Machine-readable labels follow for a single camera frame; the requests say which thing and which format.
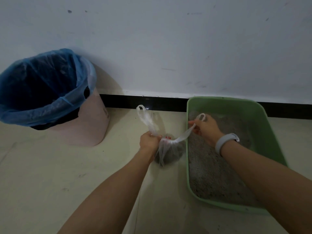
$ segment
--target green litter box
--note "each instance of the green litter box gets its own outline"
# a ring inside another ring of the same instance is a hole
[[[287,166],[287,162],[268,121],[266,112],[259,103],[252,100],[238,98],[193,97],[190,98],[187,103],[187,121],[188,114],[192,111],[209,112],[221,115],[239,115],[247,123],[249,134],[252,140],[250,149]],[[225,209],[247,213],[269,214],[267,210],[263,208],[202,199],[195,195],[191,190],[189,183],[188,141],[186,142],[186,157],[188,188],[193,196],[195,196],[197,199]]]

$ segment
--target translucent plastic bag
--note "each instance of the translucent plastic bag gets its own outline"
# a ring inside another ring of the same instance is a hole
[[[149,131],[152,135],[157,136],[158,133],[156,131],[154,122],[150,116],[150,114],[146,111],[146,108],[143,105],[137,106],[137,113],[140,120],[148,126]],[[201,118],[201,120],[205,120],[206,116],[204,113],[199,114],[197,118]],[[182,153],[185,151],[183,141],[189,137],[192,130],[196,125],[194,124],[191,128],[186,130],[182,135],[178,138],[171,140],[168,136],[163,136],[161,141],[159,142],[158,151],[156,153],[155,159],[161,166],[164,166],[170,162],[178,160]]]
[[[92,64],[70,49],[18,60],[0,74],[0,121],[22,126],[55,122],[79,108],[95,84]]]

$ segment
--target wall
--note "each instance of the wall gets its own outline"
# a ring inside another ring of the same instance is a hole
[[[312,104],[312,0],[1,0],[0,71],[71,48],[101,93]]]

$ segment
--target black baseboard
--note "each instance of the black baseboard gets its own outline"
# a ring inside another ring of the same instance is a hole
[[[101,94],[108,108],[135,109],[142,104],[149,110],[186,112],[188,98],[161,98],[144,96],[127,96]],[[258,102],[265,109],[268,117],[312,119],[312,105]]]

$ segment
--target person's left arm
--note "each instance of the person's left arm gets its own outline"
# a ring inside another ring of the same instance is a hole
[[[101,183],[69,217],[58,234],[122,233],[161,136],[141,136],[140,150]]]

